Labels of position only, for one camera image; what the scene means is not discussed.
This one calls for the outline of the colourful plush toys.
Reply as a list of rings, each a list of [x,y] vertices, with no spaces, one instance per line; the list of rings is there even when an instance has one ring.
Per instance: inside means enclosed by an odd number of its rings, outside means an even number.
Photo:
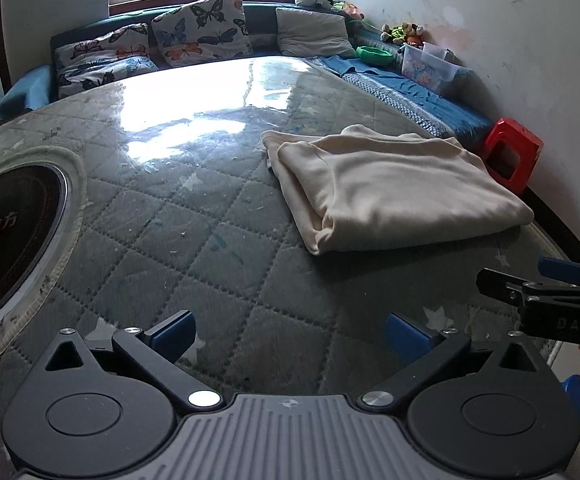
[[[381,28],[380,39],[385,44],[397,44],[397,46],[409,44],[409,46],[421,48],[423,32],[423,27],[416,23],[403,22],[397,26],[384,24]]]

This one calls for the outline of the green plastic bowl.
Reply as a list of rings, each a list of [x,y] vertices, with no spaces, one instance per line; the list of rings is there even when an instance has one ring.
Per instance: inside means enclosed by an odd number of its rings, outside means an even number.
[[[393,53],[376,47],[359,46],[356,54],[361,62],[375,67],[386,67],[394,63]]]

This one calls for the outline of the butterfly pillow upright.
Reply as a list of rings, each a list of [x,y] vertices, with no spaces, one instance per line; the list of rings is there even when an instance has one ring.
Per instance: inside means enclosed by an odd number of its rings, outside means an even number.
[[[244,58],[253,53],[243,0],[199,0],[153,18],[157,47],[171,67]]]

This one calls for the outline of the clear plastic storage box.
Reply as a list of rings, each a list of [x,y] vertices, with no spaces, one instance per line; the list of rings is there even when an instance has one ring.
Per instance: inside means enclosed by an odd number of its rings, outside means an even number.
[[[458,96],[471,70],[405,44],[401,74],[438,96],[450,99]]]

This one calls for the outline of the butterfly pillow lying flat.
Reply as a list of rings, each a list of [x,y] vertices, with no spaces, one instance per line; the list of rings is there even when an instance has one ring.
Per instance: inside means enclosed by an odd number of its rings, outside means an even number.
[[[157,72],[150,58],[145,23],[122,26],[94,39],[80,40],[54,50],[58,98]]]

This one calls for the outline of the cream beige sweatshirt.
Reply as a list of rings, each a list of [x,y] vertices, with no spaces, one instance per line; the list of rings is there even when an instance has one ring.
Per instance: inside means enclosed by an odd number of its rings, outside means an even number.
[[[262,142],[296,229],[314,256],[454,242],[534,219],[456,139],[268,130]]]

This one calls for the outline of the blue sofa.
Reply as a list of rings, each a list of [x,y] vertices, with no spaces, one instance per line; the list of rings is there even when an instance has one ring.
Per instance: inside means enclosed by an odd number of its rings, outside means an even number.
[[[253,44],[251,56],[268,56],[280,54],[277,45],[276,8],[292,9],[288,3],[246,2],[244,14],[247,19],[247,30]],[[58,99],[58,76],[56,76],[55,51],[58,48],[104,36],[109,32],[130,24],[150,22],[157,15],[174,10],[173,6],[153,8],[133,13],[113,15],[111,18],[77,27],[55,35],[50,39],[53,61],[28,70],[14,84],[0,102],[0,126],[20,115],[38,110]],[[458,99],[448,99],[421,86],[401,75],[401,52],[404,47],[390,47],[375,40],[373,32],[361,31],[352,23],[352,18],[345,18],[348,33],[353,46],[366,48],[378,46],[380,49],[393,52],[391,64],[378,67],[358,58],[343,60],[340,56],[317,56],[308,58],[317,67],[325,68],[340,76],[357,88],[366,91],[396,108],[401,114],[433,136],[456,136],[465,148],[477,148],[492,130],[494,122],[481,113],[462,104]]]

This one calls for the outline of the red plastic stool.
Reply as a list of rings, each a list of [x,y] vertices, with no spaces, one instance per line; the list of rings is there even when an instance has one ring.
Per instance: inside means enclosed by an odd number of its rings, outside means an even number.
[[[528,186],[544,142],[514,119],[500,118],[482,142],[478,154],[490,175],[519,195]]]

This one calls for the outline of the black round induction cooktop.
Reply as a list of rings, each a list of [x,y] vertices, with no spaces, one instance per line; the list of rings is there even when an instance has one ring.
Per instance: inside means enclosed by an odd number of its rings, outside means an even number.
[[[53,165],[23,165],[0,174],[0,309],[46,251],[67,191],[66,177]]]

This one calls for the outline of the grey beige cushion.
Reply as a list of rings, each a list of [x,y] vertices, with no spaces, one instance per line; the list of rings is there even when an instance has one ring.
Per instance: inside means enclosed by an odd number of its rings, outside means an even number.
[[[276,19],[277,45],[283,55],[296,58],[356,56],[342,15],[276,8]]]

